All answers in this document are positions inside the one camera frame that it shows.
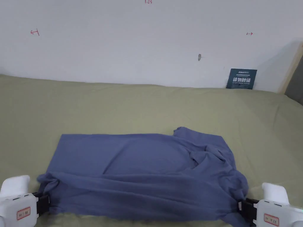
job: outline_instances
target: sticker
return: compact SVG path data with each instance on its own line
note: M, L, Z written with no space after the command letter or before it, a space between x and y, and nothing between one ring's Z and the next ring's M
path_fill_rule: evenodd
M279 226L279 218L277 218L277 217L274 217L274 216L271 216L268 214L264 214L264 221L269 224Z
M231 69L226 88L252 89L256 74L256 69Z
M19 221L22 218L25 218L25 217L29 216L30 214L31 214L31 207L27 207L27 208L24 208L22 210L19 210L17 212L17 221Z

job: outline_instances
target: red mark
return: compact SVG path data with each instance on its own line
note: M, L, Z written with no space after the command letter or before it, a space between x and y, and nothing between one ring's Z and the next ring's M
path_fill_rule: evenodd
M35 32L37 32L38 36L40 36L40 35L39 35L39 32L38 32L38 29L37 29L37 31L31 30L31 34L32 34L32 35L33 35Z

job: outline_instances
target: wooden bed frame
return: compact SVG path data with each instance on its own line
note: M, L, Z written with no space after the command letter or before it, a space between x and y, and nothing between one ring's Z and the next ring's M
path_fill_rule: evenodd
M284 86L284 94L303 105L303 45L294 59L290 76Z

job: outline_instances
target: green bedsheet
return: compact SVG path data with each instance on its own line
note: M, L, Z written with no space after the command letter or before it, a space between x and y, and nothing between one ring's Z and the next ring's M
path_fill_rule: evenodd
M284 186L303 206L303 106L271 92L37 80L0 76L0 181L44 173L63 133L163 133L179 126L221 135L247 177ZM44 215L37 226L225 226L217 222L132 222Z

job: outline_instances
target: poster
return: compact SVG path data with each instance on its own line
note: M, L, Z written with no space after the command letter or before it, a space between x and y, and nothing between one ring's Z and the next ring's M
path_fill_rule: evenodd
M256 74L256 69L231 69L226 88L252 89Z

